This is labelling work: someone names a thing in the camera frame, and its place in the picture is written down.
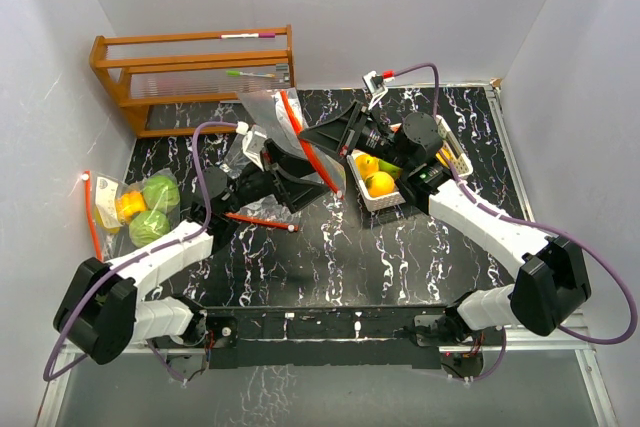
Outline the light green cabbage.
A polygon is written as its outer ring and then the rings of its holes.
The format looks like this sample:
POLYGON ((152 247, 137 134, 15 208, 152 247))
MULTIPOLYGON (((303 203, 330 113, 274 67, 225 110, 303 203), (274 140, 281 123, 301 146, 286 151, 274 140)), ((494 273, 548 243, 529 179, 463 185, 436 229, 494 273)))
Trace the light green cabbage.
POLYGON ((149 209, 162 213, 170 213, 181 201, 177 183, 171 177, 161 174, 145 181, 142 195, 149 209))

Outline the dark green cabbage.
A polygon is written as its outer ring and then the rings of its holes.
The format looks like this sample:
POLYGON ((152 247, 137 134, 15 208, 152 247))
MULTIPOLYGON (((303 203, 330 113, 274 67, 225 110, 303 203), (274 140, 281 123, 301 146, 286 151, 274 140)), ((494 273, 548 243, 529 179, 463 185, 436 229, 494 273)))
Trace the dark green cabbage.
POLYGON ((170 232, 167 216, 156 210, 139 213, 129 225, 129 238, 132 244, 141 248, 170 232))

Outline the yellow bell pepper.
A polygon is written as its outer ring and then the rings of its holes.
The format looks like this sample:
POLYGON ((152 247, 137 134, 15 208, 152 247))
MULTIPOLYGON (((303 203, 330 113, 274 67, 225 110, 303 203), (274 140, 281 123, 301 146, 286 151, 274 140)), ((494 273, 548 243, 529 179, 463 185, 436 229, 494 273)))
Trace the yellow bell pepper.
POLYGON ((146 211, 147 206, 142 193, 132 190, 115 200, 115 210, 118 221, 129 224, 137 214, 146 211))

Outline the clear red zip bag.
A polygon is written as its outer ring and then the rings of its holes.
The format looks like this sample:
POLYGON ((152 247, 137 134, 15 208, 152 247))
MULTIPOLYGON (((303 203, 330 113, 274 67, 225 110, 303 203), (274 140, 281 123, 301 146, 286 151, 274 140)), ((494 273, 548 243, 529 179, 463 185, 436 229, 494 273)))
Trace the clear red zip bag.
POLYGON ((100 261, 147 246, 179 223, 180 189, 168 169, 132 184, 94 171, 84 172, 81 180, 89 232, 100 261))

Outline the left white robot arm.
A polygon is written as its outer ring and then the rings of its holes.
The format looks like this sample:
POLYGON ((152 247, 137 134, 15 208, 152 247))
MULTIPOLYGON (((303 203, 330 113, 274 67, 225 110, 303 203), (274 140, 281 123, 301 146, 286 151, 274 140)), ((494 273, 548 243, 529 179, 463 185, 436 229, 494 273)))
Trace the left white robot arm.
POLYGON ((230 177, 212 166, 194 165, 199 192, 189 214, 169 233, 109 261, 83 261, 54 316, 58 341, 70 341, 99 365, 132 343, 174 336, 186 346, 200 343, 207 323, 196 308, 176 297, 147 300, 147 294, 186 267, 222 250, 238 228, 232 214, 272 196, 296 213, 329 190, 311 180, 320 170, 312 149, 295 156, 268 139, 257 160, 230 177))

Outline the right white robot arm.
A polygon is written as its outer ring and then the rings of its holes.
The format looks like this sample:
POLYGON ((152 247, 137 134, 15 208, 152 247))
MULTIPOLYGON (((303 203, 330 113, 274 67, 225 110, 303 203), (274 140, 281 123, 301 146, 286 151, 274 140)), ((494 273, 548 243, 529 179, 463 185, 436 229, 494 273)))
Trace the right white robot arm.
POLYGON ((453 341, 466 344, 481 330, 505 325, 548 336, 589 299, 576 242, 513 219, 469 192, 472 166, 442 116, 414 112, 392 129, 354 103, 298 138, 337 160, 358 150, 400 168, 396 186, 406 203, 461 232, 510 273, 512 284, 467 293, 449 307, 440 324, 453 341))

